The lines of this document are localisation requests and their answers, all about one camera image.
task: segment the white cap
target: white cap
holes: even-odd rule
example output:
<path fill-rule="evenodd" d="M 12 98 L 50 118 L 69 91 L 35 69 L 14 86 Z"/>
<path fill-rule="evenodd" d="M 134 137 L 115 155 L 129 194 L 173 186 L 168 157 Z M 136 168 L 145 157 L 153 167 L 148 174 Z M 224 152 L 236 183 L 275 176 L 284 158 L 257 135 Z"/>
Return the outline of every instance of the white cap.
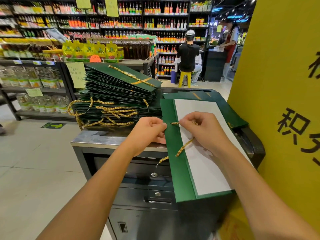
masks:
<path fill-rule="evenodd" d="M 195 35 L 195 31 L 190 29 L 186 32 L 186 35 Z"/>

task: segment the person sitting on stool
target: person sitting on stool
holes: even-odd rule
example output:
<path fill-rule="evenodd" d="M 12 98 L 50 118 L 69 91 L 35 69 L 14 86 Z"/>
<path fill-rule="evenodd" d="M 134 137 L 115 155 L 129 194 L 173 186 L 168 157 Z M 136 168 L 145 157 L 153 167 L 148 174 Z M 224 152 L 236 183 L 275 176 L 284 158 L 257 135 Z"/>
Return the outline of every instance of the person sitting on stool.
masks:
<path fill-rule="evenodd" d="M 196 56 L 199 56 L 200 46 L 193 43 L 195 38 L 194 30 L 190 29 L 186 32 L 186 42 L 179 46 L 176 58 L 180 58 L 181 72 L 194 72 L 191 78 L 191 86 L 198 86 L 199 75 L 202 72 L 202 66 L 196 65 Z M 187 80 L 183 80 L 182 84 L 187 86 Z"/>

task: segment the plastic stool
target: plastic stool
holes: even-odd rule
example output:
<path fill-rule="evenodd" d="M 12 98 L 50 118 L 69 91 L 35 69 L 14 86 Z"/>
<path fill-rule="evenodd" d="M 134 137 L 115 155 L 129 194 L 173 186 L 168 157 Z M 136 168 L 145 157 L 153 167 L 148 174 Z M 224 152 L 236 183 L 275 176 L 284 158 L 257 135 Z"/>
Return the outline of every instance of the plastic stool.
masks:
<path fill-rule="evenodd" d="M 190 88 L 190 85 L 191 85 L 191 72 L 181 72 L 181 74 L 180 74 L 180 81 L 179 81 L 179 88 L 182 87 L 182 81 L 183 81 L 184 76 L 187 76 L 187 79 L 188 79 L 188 88 Z"/>

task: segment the orange label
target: orange label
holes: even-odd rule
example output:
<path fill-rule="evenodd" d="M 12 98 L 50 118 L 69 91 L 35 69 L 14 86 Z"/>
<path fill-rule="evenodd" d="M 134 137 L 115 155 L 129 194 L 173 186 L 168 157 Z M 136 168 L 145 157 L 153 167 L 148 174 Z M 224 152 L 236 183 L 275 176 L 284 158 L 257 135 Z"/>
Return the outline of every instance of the orange label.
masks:
<path fill-rule="evenodd" d="M 101 59 L 98 55 L 93 55 L 90 57 L 90 62 L 101 62 Z"/>

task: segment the right hand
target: right hand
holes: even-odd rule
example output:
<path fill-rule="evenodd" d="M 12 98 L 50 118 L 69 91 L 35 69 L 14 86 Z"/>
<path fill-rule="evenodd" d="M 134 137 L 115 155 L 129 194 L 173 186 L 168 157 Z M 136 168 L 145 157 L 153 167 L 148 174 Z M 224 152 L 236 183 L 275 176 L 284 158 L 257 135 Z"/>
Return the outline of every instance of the right hand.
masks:
<path fill-rule="evenodd" d="M 187 114 L 179 124 L 188 130 L 206 149 L 221 158 L 224 153 L 235 148 L 212 113 L 193 112 Z"/>

